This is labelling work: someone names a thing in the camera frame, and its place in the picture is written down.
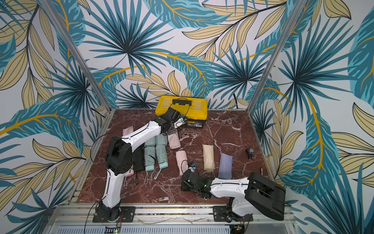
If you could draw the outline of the pink umbrella sleeve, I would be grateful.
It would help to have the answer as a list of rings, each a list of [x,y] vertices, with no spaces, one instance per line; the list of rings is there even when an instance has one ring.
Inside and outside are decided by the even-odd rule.
[[[181,147],[179,135],[177,132],[168,135],[168,144],[170,149],[177,149]]]
[[[127,136],[127,135],[129,135],[129,134],[131,134],[131,133],[133,133],[133,132],[134,132],[133,126],[130,126],[130,127],[128,127],[128,128],[124,128],[124,129],[122,130],[122,135],[123,135],[123,136]]]

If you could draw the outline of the pink sleeved umbrella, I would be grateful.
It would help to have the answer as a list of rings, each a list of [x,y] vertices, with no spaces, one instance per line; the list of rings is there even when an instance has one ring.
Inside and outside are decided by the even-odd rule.
[[[182,176],[183,173],[188,169],[188,158],[187,153],[183,150],[176,152],[177,166],[179,169],[179,175]]]

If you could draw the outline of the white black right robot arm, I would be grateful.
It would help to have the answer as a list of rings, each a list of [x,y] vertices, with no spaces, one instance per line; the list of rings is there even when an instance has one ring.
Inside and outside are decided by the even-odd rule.
[[[187,169],[182,175],[182,186],[203,199],[230,198],[228,213],[243,217],[254,212],[277,220],[284,220],[286,190],[259,173],[252,172],[242,179],[202,178]]]

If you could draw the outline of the mint sleeved umbrella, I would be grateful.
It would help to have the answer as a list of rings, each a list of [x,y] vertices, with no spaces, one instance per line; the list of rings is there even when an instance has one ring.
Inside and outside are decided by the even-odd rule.
[[[168,155],[167,155],[165,145],[156,146],[156,156],[157,156],[159,168],[160,169],[167,168],[168,167]]]
[[[156,162],[156,148],[154,146],[146,146],[144,149],[145,171],[153,171]]]

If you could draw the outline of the black sleeved umbrella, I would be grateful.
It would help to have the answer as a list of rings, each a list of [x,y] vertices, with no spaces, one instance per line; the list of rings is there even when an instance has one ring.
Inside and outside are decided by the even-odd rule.
[[[144,152],[141,146],[132,153],[132,159],[133,169],[136,173],[145,170]]]

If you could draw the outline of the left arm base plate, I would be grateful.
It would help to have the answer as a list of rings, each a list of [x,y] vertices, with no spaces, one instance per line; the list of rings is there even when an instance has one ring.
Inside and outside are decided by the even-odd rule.
[[[93,223],[132,223],[135,215],[134,206],[121,206],[108,209],[105,206],[97,207]]]

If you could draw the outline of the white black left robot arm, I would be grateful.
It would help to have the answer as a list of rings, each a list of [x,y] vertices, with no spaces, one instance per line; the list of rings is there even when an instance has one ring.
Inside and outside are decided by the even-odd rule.
[[[133,133],[111,138],[106,156],[106,187],[96,209],[101,219],[114,222],[120,217],[122,184],[125,173],[133,166],[135,150],[152,137],[159,134],[171,134],[184,124],[184,120],[180,112],[170,107],[166,113],[152,118]]]

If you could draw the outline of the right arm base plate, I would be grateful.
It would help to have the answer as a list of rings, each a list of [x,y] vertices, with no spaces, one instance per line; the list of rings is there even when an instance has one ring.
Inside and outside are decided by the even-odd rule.
[[[239,222],[239,221],[253,221],[252,214],[246,214],[245,216],[240,216],[235,214],[231,207],[225,206],[213,206],[213,217],[215,222]]]

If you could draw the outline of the mint umbrella sleeve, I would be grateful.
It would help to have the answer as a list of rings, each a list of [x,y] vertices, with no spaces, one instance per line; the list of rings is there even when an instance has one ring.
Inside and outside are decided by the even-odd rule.
[[[156,146],[156,137],[151,137],[144,143],[145,147],[155,147]]]
[[[164,134],[159,134],[156,136],[156,146],[163,145],[167,146],[168,144],[168,137]]]

